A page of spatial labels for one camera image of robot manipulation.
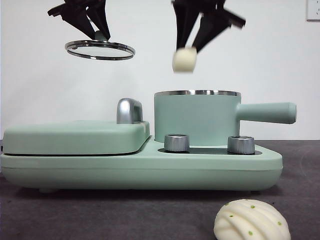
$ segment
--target shell-shaped bun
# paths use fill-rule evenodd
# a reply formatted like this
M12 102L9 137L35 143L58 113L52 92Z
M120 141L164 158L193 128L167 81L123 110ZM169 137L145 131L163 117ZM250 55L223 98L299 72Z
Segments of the shell-shaped bun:
M225 204L214 220L218 240L291 240L286 219L270 204L240 199Z

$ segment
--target tabletop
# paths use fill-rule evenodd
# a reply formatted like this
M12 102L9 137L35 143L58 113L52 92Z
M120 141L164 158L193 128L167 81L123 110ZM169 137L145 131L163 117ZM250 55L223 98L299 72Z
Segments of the tabletop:
M223 204L256 199L287 220L292 240L320 235L320 140L259 140L283 156L277 184L263 191L60 190L9 183L0 174L1 240L215 240Z

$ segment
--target green pot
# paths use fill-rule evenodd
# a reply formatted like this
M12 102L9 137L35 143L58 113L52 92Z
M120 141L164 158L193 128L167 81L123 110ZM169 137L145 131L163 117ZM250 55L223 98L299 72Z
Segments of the green pot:
M223 146L240 134L240 120L293 124L291 102L241 104L241 94L222 90L178 90L154 94L155 140L167 134L189 135L193 146Z

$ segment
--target white wall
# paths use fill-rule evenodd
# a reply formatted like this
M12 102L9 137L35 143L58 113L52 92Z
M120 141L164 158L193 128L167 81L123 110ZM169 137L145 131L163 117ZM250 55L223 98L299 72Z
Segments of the white wall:
M319 139L320 23L305 21L304 0L227 0L246 18L198 55L193 74L174 74L176 18L169 0L109 0L111 40L136 49L127 61L98 61L66 53L87 37L47 10L62 0L1 1L1 137L13 125L115 120L120 98L142 102L154 126L155 92L219 89L243 103L294 102L293 125L242 122L256 139Z

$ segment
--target sandwich maker lid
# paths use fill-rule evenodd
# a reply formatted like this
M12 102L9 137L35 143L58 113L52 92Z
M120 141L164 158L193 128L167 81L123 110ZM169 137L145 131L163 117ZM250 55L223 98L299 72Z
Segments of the sandwich maker lid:
M11 155L111 155L138 151L150 136L147 121L107 121L21 125L8 128L3 152Z

